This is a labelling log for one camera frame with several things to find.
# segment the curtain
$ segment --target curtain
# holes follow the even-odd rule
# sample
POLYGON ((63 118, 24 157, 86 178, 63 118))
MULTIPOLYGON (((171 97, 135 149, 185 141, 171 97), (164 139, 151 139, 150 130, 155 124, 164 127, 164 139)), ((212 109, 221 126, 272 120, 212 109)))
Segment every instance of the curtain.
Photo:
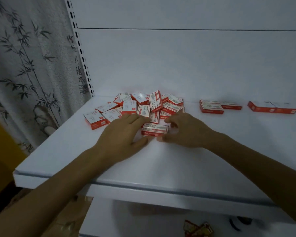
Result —
POLYGON ((0 123, 30 153, 90 98, 64 0, 0 0, 0 123))

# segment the white back panel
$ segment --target white back panel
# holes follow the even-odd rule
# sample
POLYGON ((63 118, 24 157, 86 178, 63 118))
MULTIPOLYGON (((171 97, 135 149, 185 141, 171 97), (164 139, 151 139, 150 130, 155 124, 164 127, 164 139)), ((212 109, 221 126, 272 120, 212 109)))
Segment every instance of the white back panel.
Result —
POLYGON ((79 28, 296 30, 296 0, 71 0, 79 28))
POLYGON ((296 32, 79 29, 95 95, 296 102, 296 32))

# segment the person's left hand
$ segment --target person's left hand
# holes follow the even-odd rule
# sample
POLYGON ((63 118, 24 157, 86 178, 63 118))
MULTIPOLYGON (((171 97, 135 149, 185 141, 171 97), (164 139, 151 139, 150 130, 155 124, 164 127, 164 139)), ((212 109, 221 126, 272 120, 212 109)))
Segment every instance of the person's left hand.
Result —
POLYGON ((153 139, 152 136, 145 136, 137 142, 133 142, 137 131, 143 124, 150 121, 150 118, 141 115, 125 114, 105 128, 91 149, 103 156, 111 165, 125 160, 140 151, 153 139))

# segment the person's right hand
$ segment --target person's right hand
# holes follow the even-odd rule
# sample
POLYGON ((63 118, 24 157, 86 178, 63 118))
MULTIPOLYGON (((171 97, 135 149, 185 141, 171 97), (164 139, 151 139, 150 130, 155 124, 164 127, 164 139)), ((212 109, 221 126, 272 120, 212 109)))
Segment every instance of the person's right hand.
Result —
POLYGON ((221 133, 218 133, 201 120, 188 113, 177 113, 164 120, 165 123, 171 123, 171 127, 178 127, 177 134, 165 134, 157 137, 160 142, 176 143, 185 147, 203 147, 210 148, 221 139, 221 133))

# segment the forearm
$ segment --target forearm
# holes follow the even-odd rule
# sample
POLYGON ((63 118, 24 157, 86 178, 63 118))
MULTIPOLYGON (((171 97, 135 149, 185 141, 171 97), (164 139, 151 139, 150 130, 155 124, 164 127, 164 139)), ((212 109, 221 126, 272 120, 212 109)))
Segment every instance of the forearm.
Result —
POLYGON ((53 177, 2 212, 0 236, 40 236, 77 192, 92 178, 109 168, 110 165, 102 160, 100 156, 90 156, 89 150, 83 152, 53 177))
POLYGON ((262 155, 230 137, 208 149, 256 184, 296 221, 296 171, 262 155))

